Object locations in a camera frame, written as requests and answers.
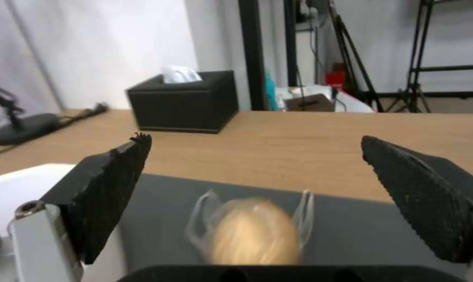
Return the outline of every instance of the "table surface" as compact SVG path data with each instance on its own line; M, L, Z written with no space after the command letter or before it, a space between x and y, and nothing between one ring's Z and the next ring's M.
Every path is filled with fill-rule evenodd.
M136 128L130 111L112 110L0 154L0 174L75 164L125 143ZM363 135L447 157L473 174L473 114L242 112L220 134L151 134L144 172L156 175L389 202L362 160Z

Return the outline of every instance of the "bread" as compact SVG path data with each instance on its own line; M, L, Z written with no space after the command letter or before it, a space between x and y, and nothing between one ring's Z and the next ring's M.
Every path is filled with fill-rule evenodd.
M299 238L290 217L269 200L227 203L226 214L210 239L213 264L297 264Z

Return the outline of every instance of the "black tissue box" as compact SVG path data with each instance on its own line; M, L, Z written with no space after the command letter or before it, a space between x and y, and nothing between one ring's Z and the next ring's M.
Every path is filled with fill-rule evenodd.
M157 75L128 89L139 129L219 133L238 112L233 71L199 75L202 81L175 84Z

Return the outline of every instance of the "clear plastic bag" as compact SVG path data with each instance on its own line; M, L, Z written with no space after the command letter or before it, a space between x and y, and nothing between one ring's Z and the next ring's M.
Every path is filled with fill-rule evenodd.
M222 203L210 190L199 198L185 236L211 264L298 264L313 229L314 196L304 191L292 217L264 198ZM198 235L201 220L206 232Z

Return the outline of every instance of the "dark gray surface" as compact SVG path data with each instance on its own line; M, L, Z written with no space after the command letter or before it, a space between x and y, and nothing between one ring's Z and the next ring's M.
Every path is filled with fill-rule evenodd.
M224 202L269 198L290 215L301 198L294 192L143 174L121 221L129 271L204 264L184 227L197 199L210 189ZM315 211L305 264L429 266L458 277L466 269L436 258L392 204L316 195Z

